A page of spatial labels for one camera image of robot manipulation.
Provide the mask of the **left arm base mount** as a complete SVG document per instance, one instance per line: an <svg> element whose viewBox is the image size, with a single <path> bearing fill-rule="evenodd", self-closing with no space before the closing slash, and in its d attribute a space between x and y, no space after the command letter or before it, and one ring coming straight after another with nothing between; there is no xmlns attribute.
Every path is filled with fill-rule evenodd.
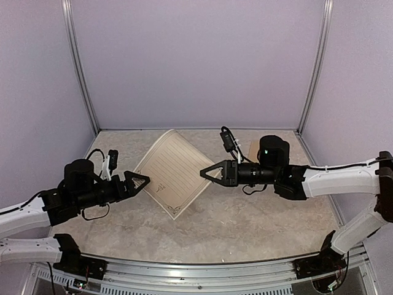
<svg viewBox="0 0 393 295"><path fill-rule="evenodd" d="M55 234L53 237L57 240L61 252L60 261L53 264L55 269L86 279L103 279L107 269L105 260L82 255L77 243L69 234Z"/></svg>

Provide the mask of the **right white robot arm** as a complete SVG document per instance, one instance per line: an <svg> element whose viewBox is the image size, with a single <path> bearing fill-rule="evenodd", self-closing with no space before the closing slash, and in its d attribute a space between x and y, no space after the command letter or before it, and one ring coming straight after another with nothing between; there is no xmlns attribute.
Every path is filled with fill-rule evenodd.
<svg viewBox="0 0 393 295"><path fill-rule="evenodd" d="M200 171L200 176L224 187L272 185L280 197L304 201L323 195L372 194L366 209L338 231L326 237L314 268L326 273L338 257L392 222L392 154L381 151L378 157L342 166L312 167L289 163L290 145L275 135L259 140L257 162L223 160Z"/></svg>

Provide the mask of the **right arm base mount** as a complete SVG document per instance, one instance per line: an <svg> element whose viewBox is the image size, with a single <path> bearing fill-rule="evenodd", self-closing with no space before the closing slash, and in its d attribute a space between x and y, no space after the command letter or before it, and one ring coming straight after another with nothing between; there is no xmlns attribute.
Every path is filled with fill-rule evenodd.
<svg viewBox="0 0 393 295"><path fill-rule="evenodd" d="M332 249L334 233L335 230L326 236L317 255L294 260L292 264L297 279L314 277L347 267L344 254L339 254Z"/></svg>

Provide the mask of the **cream lined letter paper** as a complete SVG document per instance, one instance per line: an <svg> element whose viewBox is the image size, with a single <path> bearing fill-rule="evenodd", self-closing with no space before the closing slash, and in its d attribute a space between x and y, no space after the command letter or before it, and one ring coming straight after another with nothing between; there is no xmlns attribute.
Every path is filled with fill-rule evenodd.
<svg viewBox="0 0 393 295"><path fill-rule="evenodd" d="M134 172L150 178L144 191L175 220L210 185L200 171L213 164L171 129L154 142Z"/></svg>

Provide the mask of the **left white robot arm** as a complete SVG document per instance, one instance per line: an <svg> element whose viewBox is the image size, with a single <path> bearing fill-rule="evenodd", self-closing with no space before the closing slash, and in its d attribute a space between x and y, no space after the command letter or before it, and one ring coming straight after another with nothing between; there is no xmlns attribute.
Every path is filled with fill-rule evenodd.
<svg viewBox="0 0 393 295"><path fill-rule="evenodd" d="M35 240L12 236L30 229L54 227L78 217L87 208L132 198L150 183L148 176L130 171L124 177L102 179L95 174L92 161L77 159L65 166L64 178L56 188L40 191L24 203L3 209L1 264L48 262L72 273L87 270L87 259L69 234Z"/></svg>

